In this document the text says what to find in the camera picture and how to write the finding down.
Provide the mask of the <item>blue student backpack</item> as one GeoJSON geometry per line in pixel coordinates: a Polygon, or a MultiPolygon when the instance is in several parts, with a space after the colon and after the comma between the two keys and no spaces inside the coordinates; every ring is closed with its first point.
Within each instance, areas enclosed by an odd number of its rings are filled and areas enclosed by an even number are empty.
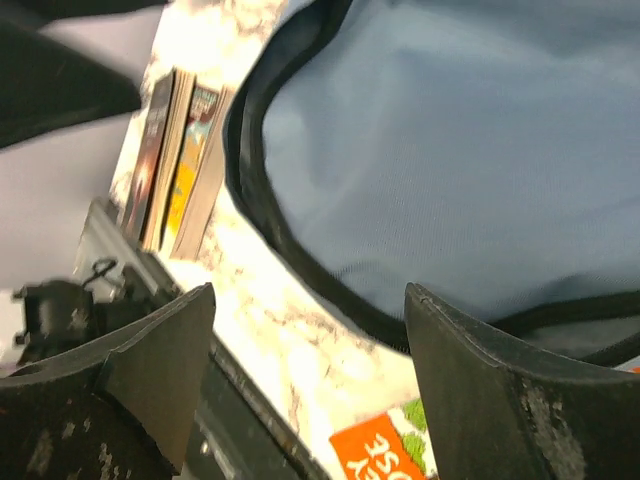
{"type": "Polygon", "coordinates": [[[238,211],[408,346],[418,283],[555,353],[639,362],[639,5],[292,1],[226,120],[238,211]]]}

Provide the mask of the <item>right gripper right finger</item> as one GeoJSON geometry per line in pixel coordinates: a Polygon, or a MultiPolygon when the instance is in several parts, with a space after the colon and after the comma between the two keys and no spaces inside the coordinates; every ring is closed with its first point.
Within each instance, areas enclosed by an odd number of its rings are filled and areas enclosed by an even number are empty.
{"type": "Polygon", "coordinates": [[[405,321],[439,476],[637,478],[638,337],[569,358],[522,336],[638,313],[638,294],[625,292],[547,304],[491,325],[408,285],[405,321]]]}

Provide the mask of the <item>dark sunset cover book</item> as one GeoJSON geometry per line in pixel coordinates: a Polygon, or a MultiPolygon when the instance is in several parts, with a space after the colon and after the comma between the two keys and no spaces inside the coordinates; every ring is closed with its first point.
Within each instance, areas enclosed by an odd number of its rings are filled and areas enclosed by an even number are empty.
{"type": "Polygon", "coordinates": [[[122,233],[132,242],[142,242],[144,239],[170,120],[184,98],[187,98],[185,103],[189,103],[195,78],[193,73],[172,69],[153,87],[129,194],[120,220],[122,233]]]}

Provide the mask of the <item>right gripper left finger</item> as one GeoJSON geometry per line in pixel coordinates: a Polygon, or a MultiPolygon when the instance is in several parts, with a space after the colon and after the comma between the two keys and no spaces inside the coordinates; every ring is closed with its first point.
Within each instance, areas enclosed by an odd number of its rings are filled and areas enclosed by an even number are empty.
{"type": "Polygon", "coordinates": [[[208,362],[211,284],[1,381],[4,479],[170,479],[208,362]]]}

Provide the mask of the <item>orange treehouse book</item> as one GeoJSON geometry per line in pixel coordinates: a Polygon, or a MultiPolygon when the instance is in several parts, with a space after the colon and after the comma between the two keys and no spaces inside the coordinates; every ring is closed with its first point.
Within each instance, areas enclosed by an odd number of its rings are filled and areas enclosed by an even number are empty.
{"type": "Polygon", "coordinates": [[[419,399],[337,432],[330,443],[349,480],[439,477],[419,399]]]}

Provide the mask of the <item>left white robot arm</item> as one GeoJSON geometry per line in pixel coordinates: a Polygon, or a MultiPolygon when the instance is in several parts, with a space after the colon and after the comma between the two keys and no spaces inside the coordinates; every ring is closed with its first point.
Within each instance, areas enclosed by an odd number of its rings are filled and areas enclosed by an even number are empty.
{"type": "Polygon", "coordinates": [[[164,1],[3,1],[1,146],[141,106],[139,88],[102,60],[40,29],[54,21],[128,14],[164,1]]]}

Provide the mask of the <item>yellow cover book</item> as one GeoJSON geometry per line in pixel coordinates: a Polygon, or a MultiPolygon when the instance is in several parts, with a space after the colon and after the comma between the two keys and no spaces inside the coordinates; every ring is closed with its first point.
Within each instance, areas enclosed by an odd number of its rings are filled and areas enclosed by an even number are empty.
{"type": "Polygon", "coordinates": [[[193,92],[164,229],[163,249],[172,259],[197,259],[222,183],[222,127],[233,96],[227,86],[193,92]]]}

